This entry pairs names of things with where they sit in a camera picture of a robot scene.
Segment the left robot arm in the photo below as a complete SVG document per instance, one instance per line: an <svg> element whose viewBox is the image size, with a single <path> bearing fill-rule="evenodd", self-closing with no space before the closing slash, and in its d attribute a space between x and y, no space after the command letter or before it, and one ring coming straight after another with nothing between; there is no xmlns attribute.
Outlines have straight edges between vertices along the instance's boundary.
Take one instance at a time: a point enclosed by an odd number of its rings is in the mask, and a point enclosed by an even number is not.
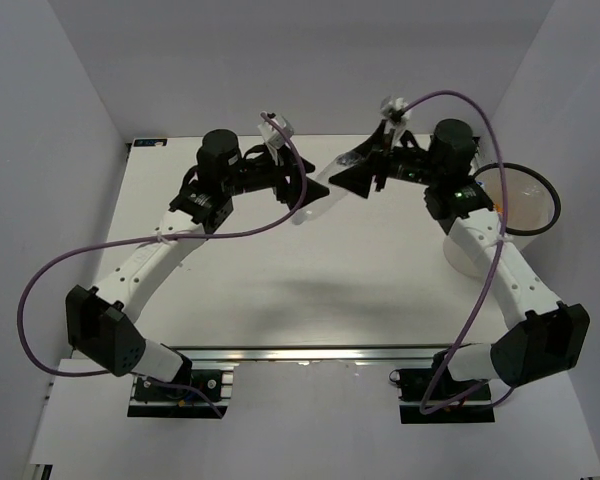
<svg viewBox="0 0 600 480"><path fill-rule="evenodd" d="M314 169L310 162L295 159L277 135L242 152L230 130L205 134L196 163L185 174L153 242L139 245L91 288L76 286L68 293L70 345L117 377L130 373L150 377L168 398L185 396L191 387L191 361L142 336L135 323L143 308L182 261L231 215L234 196L270 189L289 208L328 196L327 187L301 178L302 172Z"/></svg>

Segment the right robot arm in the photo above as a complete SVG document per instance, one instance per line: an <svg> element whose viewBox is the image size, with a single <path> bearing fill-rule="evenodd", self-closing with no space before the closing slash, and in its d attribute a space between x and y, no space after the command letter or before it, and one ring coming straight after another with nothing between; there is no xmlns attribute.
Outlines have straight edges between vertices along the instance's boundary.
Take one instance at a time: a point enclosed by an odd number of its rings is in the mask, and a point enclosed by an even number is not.
<svg viewBox="0 0 600 480"><path fill-rule="evenodd" d="M533 271L501 230L496 207L470 173L477 145L471 127L440 121L428 148L382 122L354 152L357 161L330 177L330 184L366 198L387 180L422 184L431 217L473 263L495 298L507 326L495 343L461 345L439 353L433 390L452 399L468 384L499 379L520 387L574 368L590 318L580 304L567 305Z"/></svg>

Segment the white bin black rim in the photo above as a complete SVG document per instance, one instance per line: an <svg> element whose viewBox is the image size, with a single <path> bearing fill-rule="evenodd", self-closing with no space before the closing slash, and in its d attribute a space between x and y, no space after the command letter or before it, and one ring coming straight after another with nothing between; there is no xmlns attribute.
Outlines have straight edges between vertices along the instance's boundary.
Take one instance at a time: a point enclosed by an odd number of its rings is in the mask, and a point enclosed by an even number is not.
<svg viewBox="0 0 600 480"><path fill-rule="evenodd" d="M504 170L508 193L507 234L522 251L557 223L562 202L553 184L530 167L505 162ZM473 176L501 213L503 196L498 165L484 165L475 170ZM442 248L446 261L456 271L469 278L479 277L468 256L449 237L445 238Z"/></svg>

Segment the black logo sticker left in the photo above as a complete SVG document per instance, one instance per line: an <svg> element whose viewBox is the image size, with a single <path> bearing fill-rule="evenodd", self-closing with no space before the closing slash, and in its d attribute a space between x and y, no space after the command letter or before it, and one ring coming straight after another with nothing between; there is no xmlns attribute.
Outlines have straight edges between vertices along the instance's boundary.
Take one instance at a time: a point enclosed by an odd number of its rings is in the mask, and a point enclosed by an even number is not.
<svg viewBox="0 0 600 480"><path fill-rule="evenodd" d="M167 145L167 142L166 138L135 139L132 146L134 148L164 147Z"/></svg>

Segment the aluminium table rail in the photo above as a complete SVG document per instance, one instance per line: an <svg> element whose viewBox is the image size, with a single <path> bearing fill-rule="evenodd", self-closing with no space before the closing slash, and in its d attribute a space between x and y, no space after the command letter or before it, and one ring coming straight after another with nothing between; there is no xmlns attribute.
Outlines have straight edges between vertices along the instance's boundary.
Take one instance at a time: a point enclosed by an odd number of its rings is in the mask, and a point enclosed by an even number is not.
<svg viewBox="0 0 600 480"><path fill-rule="evenodd" d="M312 362L312 361L427 361L444 345L370 345L297 347L175 347L176 351L200 362Z"/></svg>

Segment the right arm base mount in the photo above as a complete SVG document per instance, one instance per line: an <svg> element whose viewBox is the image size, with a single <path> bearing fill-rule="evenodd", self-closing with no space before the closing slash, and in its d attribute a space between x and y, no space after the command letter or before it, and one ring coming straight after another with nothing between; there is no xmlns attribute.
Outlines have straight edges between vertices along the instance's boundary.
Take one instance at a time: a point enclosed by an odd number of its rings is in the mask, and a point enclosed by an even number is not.
<svg viewBox="0 0 600 480"><path fill-rule="evenodd" d="M433 389L427 408L432 408L459 395L465 390L479 386L463 399L429 415L420 412L420 403L435 373L434 368L400 368L388 375L389 383L398 389L400 422L403 425L443 425L443 424L488 424L495 422L491 406L491 390L484 381L454 381L445 372Z"/></svg>

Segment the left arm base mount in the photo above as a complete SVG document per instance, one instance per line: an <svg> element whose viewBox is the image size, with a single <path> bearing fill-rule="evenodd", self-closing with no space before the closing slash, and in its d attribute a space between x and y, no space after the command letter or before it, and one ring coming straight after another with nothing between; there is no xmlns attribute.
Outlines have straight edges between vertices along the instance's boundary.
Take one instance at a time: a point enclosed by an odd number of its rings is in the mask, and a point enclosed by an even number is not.
<svg viewBox="0 0 600 480"><path fill-rule="evenodd" d="M143 377L135 379L127 416L220 420L232 396L235 367L223 362L194 362L188 389L160 386Z"/></svg>

